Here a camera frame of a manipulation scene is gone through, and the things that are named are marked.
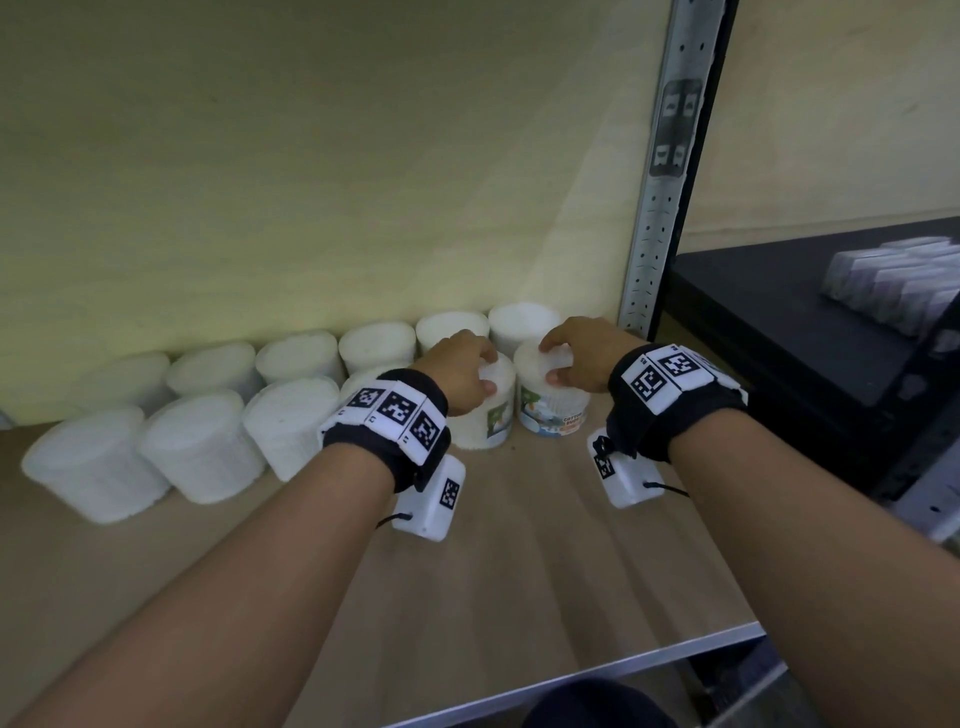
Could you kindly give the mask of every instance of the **cable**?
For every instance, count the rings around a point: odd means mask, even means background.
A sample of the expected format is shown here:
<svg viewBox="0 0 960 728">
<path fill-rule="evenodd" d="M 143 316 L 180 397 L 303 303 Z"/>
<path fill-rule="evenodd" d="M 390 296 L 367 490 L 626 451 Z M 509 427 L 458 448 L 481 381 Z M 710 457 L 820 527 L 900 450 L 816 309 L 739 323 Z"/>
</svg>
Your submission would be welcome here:
<svg viewBox="0 0 960 728">
<path fill-rule="evenodd" d="M 690 497 L 690 493 L 687 491 L 682 491 L 680 488 L 674 488 L 672 485 L 663 485 L 663 483 L 644 483 L 644 488 L 662 488 L 664 491 L 670 491 L 670 493 L 678 493 L 681 496 Z"/>
<path fill-rule="evenodd" d="M 387 518 L 385 519 L 380 519 L 380 521 L 377 522 L 377 525 L 374 528 L 374 530 L 379 528 L 384 523 L 388 523 L 390 521 L 395 521 L 397 519 L 401 521 L 411 521 L 413 518 L 414 518 L 414 515 L 412 513 L 394 513 L 392 516 L 387 516 Z"/>
</svg>

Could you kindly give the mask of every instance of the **forearm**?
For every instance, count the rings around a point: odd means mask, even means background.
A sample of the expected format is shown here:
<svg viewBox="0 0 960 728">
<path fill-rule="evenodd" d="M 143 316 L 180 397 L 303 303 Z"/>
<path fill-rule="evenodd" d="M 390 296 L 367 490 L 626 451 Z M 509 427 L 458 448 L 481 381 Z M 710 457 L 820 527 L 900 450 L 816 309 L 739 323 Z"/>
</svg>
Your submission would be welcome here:
<svg viewBox="0 0 960 728">
<path fill-rule="evenodd" d="M 323 450 L 13 725 L 281 724 L 393 486 L 376 456 Z"/>
<path fill-rule="evenodd" d="M 960 724 L 960 568 L 733 410 L 670 459 L 780 654 L 834 725 Z"/>
</svg>

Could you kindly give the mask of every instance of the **black shelf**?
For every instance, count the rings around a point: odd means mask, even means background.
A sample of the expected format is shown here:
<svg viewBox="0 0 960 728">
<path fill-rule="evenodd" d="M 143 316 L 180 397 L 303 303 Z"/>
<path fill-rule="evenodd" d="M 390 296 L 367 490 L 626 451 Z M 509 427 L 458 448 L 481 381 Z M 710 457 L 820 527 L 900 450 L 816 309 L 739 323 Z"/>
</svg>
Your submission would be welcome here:
<svg viewBox="0 0 960 728">
<path fill-rule="evenodd" d="M 820 284 L 834 253 L 921 235 L 960 238 L 960 217 L 677 255 L 664 307 L 750 381 L 755 417 L 866 490 L 899 455 L 876 408 L 918 342 Z"/>
</svg>

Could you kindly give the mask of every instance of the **wrist strap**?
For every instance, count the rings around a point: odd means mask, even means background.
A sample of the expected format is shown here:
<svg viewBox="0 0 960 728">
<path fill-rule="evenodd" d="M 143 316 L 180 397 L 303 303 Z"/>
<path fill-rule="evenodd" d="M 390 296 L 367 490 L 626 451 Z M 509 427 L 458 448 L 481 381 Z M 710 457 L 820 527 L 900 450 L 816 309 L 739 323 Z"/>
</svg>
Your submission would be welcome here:
<svg viewBox="0 0 960 728">
<path fill-rule="evenodd" d="M 746 411 L 736 380 L 687 347 L 647 344 L 624 356 L 608 382 L 607 432 L 631 456 L 669 462 L 670 441 L 718 409 Z"/>
<path fill-rule="evenodd" d="M 383 461 L 396 493 L 422 491 L 450 446 L 447 402 L 429 376 L 386 372 L 354 393 L 318 431 L 321 447 L 351 443 Z"/>
</svg>

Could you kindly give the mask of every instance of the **hand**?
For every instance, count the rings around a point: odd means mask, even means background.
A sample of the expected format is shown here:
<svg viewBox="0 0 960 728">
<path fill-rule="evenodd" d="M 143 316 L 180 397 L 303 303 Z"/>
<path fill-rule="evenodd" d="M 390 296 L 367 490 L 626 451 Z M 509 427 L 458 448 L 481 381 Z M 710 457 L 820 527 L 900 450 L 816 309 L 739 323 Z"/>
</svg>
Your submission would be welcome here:
<svg viewBox="0 0 960 728">
<path fill-rule="evenodd" d="M 410 368 L 433 379 L 446 395 L 450 417 L 466 415 L 490 395 L 496 384 L 480 378 L 480 359 L 491 364 L 497 359 L 489 339 L 464 329 L 442 339 Z"/>
<path fill-rule="evenodd" d="M 573 349 L 573 366 L 548 372 L 546 380 L 555 386 L 606 392 L 616 363 L 646 343 L 606 319 L 573 316 L 547 333 L 540 342 L 542 352 L 549 352 L 561 344 L 569 344 Z"/>
</svg>

